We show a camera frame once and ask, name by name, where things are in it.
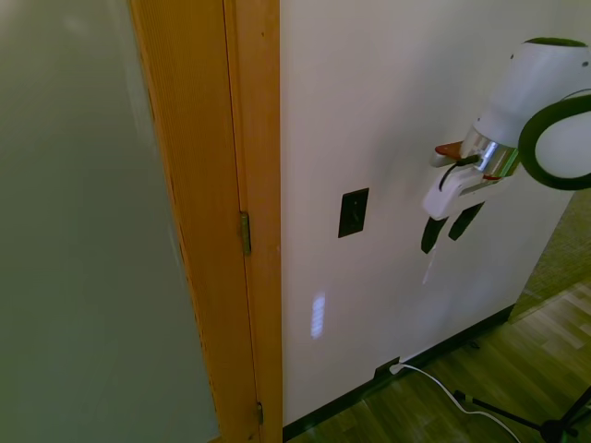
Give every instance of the dark switch plate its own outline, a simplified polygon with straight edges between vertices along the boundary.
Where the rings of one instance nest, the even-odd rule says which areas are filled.
[[[363,231],[366,219],[369,188],[360,189],[343,195],[341,202],[341,219],[339,221],[339,238]]]

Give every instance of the tripod leg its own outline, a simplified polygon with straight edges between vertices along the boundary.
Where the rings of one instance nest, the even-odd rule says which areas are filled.
[[[471,402],[471,403],[475,404],[476,406],[480,406],[481,408],[488,409],[489,411],[497,413],[498,415],[502,415],[503,417],[507,417],[508,419],[513,420],[514,422],[520,423],[520,424],[525,425],[527,427],[531,427],[532,429],[535,429],[536,431],[539,431],[542,428],[540,425],[536,425],[535,423],[530,422],[529,420],[525,420],[524,418],[518,417],[517,415],[513,415],[512,413],[507,413],[506,411],[503,411],[502,409],[499,409],[496,406],[493,406],[492,404],[488,404],[488,403],[485,403],[479,399],[475,399],[474,397],[470,397],[468,395],[465,395],[463,392],[461,392],[459,390],[457,390],[453,393],[453,397],[455,397],[456,400]]]
[[[591,388],[586,390],[583,395],[577,400],[574,405],[561,418],[561,423],[564,427],[569,426],[569,422],[576,416],[576,414],[591,401]]]

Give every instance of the black cable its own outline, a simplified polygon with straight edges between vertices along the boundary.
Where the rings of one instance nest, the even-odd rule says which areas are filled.
[[[465,159],[460,159],[458,160],[456,163],[454,163],[452,165],[452,167],[450,169],[448,169],[445,174],[443,175],[443,177],[441,178],[440,181],[440,191],[443,190],[443,184],[445,183],[445,180],[447,179],[447,177],[450,175],[450,173],[457,168],[458,166],[467,166],[468,164],[474,164],[474,163],[478,163],[480,161],[480,156],[475,154],[475,155],[470,155],[468,157],[466,157]]]
[[[457,167],[458,167],[458,162],[454,163],[454,164],[452,165],[452,167],[451,167],[451,168],[449,168],[449,169],[448,169],[448,170],[445,172],[445,174],[443,175],[443,177],[441,178],[441,181],[440,181],[440,191],[442,191],[442,190],[443,190],[443,189],[442,189],[442,188],[443,188],[443,183],[445,183],[445,180],[447,179],[447,177],[448,177],[448,176],[450,175],[450,173],[451,173],[451,172],[452,172],[452,171],[453,171],[455,168],[457,168]]]

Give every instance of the power cord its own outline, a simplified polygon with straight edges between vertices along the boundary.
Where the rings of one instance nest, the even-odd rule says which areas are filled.
[[[445,393],[447,394],[447,396],[453,401],[453,404],[455,404],[460,411],[462,411],[463,413],[470,414],[470,415],[484,415],[485,417],[487,417],[490,420],[492,420],[493,422],[495,422],[497,425],[501,426],[509,434],[511,434],[511,437],[513,437],[517,443],[521,443],[521,441],[519,440],[519,438],[517,438],[517,436],[513,433],[513,431],[511,429],[509,429],[509,427],[505,423],[503,423],[501,420],[499,420],[497,417],[495,417],[493,415],[490,415],[489,413],[482,413],[480,411],[467,411],[466,409],[464,409],[462,407],[462,405],[460,404],[460,402],[458,400],[456,400],[455,397],[453,397],[452,393],[449,392],[447,390],[447,388],[445,388],[443,386],[443,384],[439,380],[437,380],[434,376],[430,376],[426,372],[423,372],[423,371],[421,371],[420,369],[418,369],[418,368],[416,368],[414,366],[405,365],[405,364],[398,364],[398,365],[392,366],[391,367],[391,372],[393,374],[396,374],[398,372],[398,371],[395,371],[394,372],[394,370],[395,370],[394,368],[397,368],[397,366],[406,367],[407,369],[412,369],[413,371],[420,372],[424,376],[429,377],[431,380],[433,380],[435,383],[437,383],[440,386],[440,388],[442,388],[445,391]]]
[[[457,168],[458,166],[467,166],[468,164],[474,164],[474,163],[478,163],[478,161],[480,160],[480,156],[475,154],[475,155],[469,155],[468,157],[466,157],[465,159],[460,159],[458,160],[456,163],[454,163],[452,165],[452,167],[450,169],[448,169],[445,174],[443,175],[443,177],[441,178],[440,181],[440,191],[443,190],[443,184],[445,183],[445,180],[447,180],[447,177],[450,175],[450,173]]]

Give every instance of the door hinge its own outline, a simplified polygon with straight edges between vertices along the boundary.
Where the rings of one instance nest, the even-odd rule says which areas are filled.
[[[262,422],[265,420],[265,416],[262,413],[262,403],[260,401],[257,402],[257,413],[259,414],[259,425],[262,425]]]
[[[240,231],[242,233],[242,251],[245,256],[249,256],[250,248],[250,221],[248,212],[240,212]]]

